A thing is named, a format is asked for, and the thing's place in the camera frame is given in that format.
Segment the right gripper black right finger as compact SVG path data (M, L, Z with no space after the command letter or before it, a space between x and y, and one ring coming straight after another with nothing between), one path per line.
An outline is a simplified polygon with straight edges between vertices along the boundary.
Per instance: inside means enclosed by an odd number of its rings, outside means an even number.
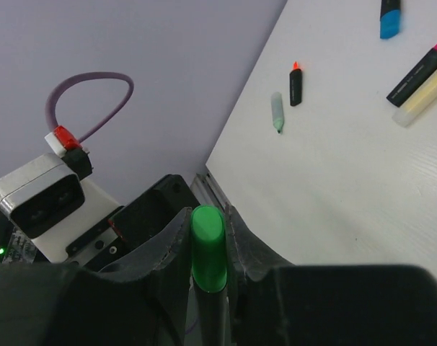
M254 234L239 211L225 210L229 279L233 283L261 283L277 274L290 275L298 267Z

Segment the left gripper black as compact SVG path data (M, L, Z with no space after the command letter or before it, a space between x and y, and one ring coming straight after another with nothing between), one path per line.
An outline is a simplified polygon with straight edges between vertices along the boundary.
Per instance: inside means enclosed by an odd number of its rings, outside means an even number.
M199 205L180 175L167 174L71 242L66 261L98 272L156 236L183 208Z

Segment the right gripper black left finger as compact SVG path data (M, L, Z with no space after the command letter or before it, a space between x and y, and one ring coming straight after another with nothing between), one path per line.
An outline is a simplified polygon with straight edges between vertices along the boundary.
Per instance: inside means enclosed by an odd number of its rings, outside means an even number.
M191 208L183 208L156 236L104 267L98 276L116 283L154 279L160 285L187 285L191 268L191 213Z

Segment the black highlighter green cap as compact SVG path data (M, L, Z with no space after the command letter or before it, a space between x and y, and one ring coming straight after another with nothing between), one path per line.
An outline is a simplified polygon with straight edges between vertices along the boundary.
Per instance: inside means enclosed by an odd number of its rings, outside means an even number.
M194 209L190 218L192 275L204 345L226 344L227 254L222 212L210 205Z

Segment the pastel green highlighter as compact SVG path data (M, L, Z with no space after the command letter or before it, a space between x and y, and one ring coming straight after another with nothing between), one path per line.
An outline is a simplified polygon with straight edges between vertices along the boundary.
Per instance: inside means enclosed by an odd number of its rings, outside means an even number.
M273 119L273 127L278 134L283 132L284 126L284 112L283 112L283 98L280 92L274 92L270 98L270 106Z

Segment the black highlighter orange tip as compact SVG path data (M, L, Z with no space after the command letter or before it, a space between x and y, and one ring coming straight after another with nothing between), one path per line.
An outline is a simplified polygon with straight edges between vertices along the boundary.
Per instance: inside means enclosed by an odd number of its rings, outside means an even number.
M289 74L289 100L290 106L295 107L302 102L303 72L297 61L293 63Z

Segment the black highlighter blue cap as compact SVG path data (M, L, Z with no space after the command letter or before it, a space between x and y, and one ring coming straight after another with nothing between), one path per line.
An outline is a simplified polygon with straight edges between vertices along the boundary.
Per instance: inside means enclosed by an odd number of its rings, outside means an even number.
M381 0L379 37L388 40L400 32L401 0Z

